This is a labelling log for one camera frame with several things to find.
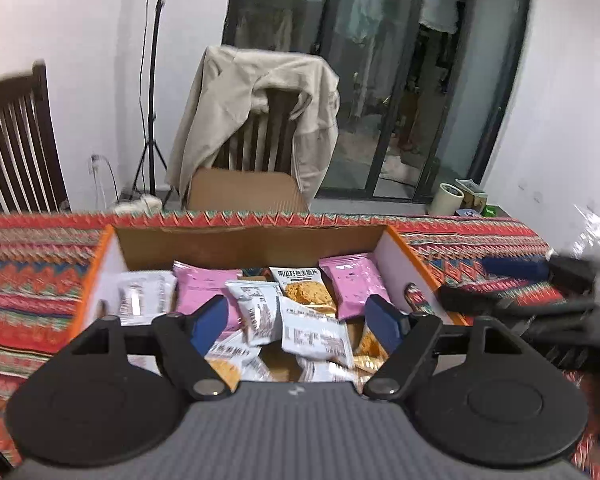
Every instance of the cardboard box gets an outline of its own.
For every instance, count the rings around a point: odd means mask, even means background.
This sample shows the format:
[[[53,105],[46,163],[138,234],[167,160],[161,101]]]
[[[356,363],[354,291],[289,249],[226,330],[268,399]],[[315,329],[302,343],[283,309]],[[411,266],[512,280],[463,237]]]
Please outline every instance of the cardboard box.
[[[323,257],[367,252],[374,254],[394,305],[405,312],[410,311],[404,299],[404,288],[408,283],[415,283],[433,310],[445,322],[452,322],[435,298],[437,284],[433,276],[390,226],[209,229],[108,226],[85,280],[72,337],[101,315],[100,300],[110,305],[118,304],[116,279],[119,272],[171,269],[174,260],[208,269],[317,267],[318,259]],[[355,348],[362,333],[363,320],[352,320],[347,324]],[[261,357],[278,380],[298,378],[296,359],[282,352],[280,342],[263,348]]]

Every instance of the pink snack packet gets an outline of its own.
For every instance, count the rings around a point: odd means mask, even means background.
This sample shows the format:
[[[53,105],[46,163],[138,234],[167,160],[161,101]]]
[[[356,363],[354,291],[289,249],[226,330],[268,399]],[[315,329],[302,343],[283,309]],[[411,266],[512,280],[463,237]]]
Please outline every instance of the pink snack packet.
[[[364,316],[366,299],[372,294],[379,294],[389,301],[371,253],[322,258],[318,264],[333,283],[338,319]]]
[[[192,314],[216,294],[222,294],[229,302],[229,315],[225,330],[240,328],[241,318],[238,302],[224,286],[227,280],[235,280],[241,274],[238,269],[202,269],[181,262],[173,263],[173,273],[178,279],[177,312]]]

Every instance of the biscuit package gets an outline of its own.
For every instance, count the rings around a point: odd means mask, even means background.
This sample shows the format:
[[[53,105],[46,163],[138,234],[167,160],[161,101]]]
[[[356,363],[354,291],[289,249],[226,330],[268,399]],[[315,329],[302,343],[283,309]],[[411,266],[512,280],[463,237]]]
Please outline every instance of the biscuit package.
[[[358,381],[358,374],[347,370],[336,363],[328,361],[311,361],[299,357],[298,365],[302,369],[299,382],[301,383],[345,383]]]
[[[151,323],[171,310],[176,277],[168,270],[121,272],[118,275],[120,308],[117,314],[123,326]]]
[[[368,356],[374,359],[380,359],[383,363],[389,358],[389,354],[386,352],[382,345],[376,339],[376,336],[369,329],[365,323],[365,327],[362,331],[362,338],[354,353],[357,356]]]
[[[288,298],[300,304],[311,305],[314,310],[323,314],[336,313],[336,304],[322,281],[320,269],[269,267],[269,270]]]
[[[173,273],[178,279],[178,312],[192,314],[216,294],[222,294],[229,303],[227,330],[235,330],[240,326],[238,303],[224,286],[227,280],[235,280],[241,274],[240,270],[202,269],[174,262]]]
[[[280,339],[282,320],[276,298],[282,296],[282,291],[277,283],[235,280],[225,285],[238,301],[249,345],[266,345]]]
[[[370,357],[368,355],[356,355],[353,357],[353,364],[365,374],[375,374],[384,364],[386,359],[381,357]]]
[[[333,282],[338,319],[362,316],[366,299],[372,294],[390,301],[371,253],[322,258],[320,268]]]
[[[431,308],[429,301],[427,301],[427,298],[424,297],[424,294],[415,283],[408,283],[407,286],[404,287],[404,299],[414,312],[424,312],[425,314],[431,314],[433,316],[436,315]]]
[[[235,390],[239,381],[273,381],[271,372],[259,357],[260,348],[247,344],[241,330],[222,341],[216,341],[205,359]]]
[[[282,316],[282,349],[285,352],[353,368],[346,325],[290,298],[278,298],[278,304]]]

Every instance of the chair seat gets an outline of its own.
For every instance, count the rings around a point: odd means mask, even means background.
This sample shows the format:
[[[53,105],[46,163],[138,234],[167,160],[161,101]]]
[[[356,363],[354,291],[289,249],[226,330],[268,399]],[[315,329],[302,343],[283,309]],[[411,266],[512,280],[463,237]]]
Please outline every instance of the chair seat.
[[[187,209],[192,211],[308,212],[298,184],[277,171],[201,168],[191,179]]]

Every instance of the tape roll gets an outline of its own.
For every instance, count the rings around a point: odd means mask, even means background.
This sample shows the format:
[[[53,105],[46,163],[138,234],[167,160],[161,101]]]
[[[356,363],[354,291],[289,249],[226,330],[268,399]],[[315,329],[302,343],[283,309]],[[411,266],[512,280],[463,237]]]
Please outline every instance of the tape roll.
[[[464,193],[451,184],[440,184],[440,188],[429,206],[429,214],[451,216],[462,204]]]

